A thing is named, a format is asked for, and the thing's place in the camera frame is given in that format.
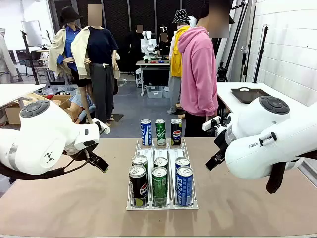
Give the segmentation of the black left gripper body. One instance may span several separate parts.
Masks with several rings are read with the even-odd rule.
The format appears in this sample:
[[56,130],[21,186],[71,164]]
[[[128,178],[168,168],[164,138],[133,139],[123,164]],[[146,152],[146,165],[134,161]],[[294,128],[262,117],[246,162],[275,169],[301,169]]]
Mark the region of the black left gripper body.
[[90,145],[86,148],[86,151],[88,152],[88,161],[99,161],[100,157],[94,153],[94,149],[97,147],[97,145]]

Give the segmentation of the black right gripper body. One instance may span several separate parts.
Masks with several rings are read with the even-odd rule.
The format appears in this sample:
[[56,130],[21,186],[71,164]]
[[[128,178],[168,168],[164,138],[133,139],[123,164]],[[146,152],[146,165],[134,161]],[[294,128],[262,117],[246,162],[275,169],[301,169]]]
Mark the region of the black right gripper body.
[[222,132],[218,133],[216,139],[214,140],[214,143],[219,148],[219,151],[224,149],[226,150],[228,148],[229,144],[232,141],[231,135],[232,135],[232,129],[230,128],[225,129]]

